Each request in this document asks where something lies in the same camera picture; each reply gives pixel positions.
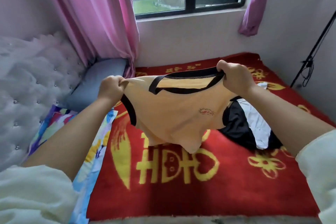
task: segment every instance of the person's left hand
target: person's left hand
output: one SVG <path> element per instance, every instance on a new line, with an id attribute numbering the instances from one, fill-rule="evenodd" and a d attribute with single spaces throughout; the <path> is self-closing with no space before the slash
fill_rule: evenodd
<path id="1" fill-rule="evenodd" d="M 120 84 L 124 78 L 120 75 L 108 76 L 100 83 L 97 99 L 108 100 L 112 107 L 118 102 L 124 94 L 127 84 Z"/>

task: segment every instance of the red blanket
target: red blanket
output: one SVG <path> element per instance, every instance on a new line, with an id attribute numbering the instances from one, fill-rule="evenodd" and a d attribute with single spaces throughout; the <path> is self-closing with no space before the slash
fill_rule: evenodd
<path id="1" fill-rule="evenodd" d="M 223 59 L 246 65 L 256 82 L 268 82 L 274 94 L 331 123 L 264 66 L 257 54 Z M 218 60 L 138 68 L 136 75 L 203 69 L 216 66 Z M 216 130 L 206 131 L 196 154 L 173 144 L 148 147 L 146 135 L 130 124 L 125 107 L 118 103 L 115 109 L 118 116 L 87 210 L 90 220 L 171 215 L 317 216 L 305 177 L 285 147 L 249 151 Z"/>

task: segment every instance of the hand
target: hand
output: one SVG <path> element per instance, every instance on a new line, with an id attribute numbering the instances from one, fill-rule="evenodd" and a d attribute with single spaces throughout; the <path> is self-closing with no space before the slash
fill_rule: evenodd
<path id="1" fill-rule="evenodd" d="M 111 104 L 112 108 L 124 94 L 124 89 L 127 84 L 120 84 L 123 79 L 124 78 L 120 75 L 111 75 L 102 80 L 97 99 L 107 100 Z"/>
<path id="2" fill-rule="evenodd" d="M 220 60 L 217 63 L 217 70 L 223 70 L 226 74 L 223 80 L 224 87 L 243 98 L 256 86 L 251 73 L 244 65 Z"/>

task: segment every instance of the white sleeve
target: white sleeve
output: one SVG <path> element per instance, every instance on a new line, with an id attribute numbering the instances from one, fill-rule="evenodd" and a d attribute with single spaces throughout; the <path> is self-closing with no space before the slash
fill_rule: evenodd
<path id="1" fill-rule="evenodd" d="M 336 222 L 336 130 L 306 145 L 296 156 L 320 209 L 323 224 Z"/>
<path id="2" fill-rule="evenodd" d="M 77 197 L 60 170 L 10 167 L 0 173 L 0 223 L 67 223 Z"/>

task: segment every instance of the grass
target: grass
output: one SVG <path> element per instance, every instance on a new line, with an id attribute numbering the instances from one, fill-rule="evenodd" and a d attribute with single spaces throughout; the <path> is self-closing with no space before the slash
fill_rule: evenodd
<path id="1" fill-rule="evenodd" d="M 133 2 L 133 9 L 135 14 L 155 13 L 162 11 L 169 11 L 169 8 L 156 6 L 157 0 L 138 0 Z"/>

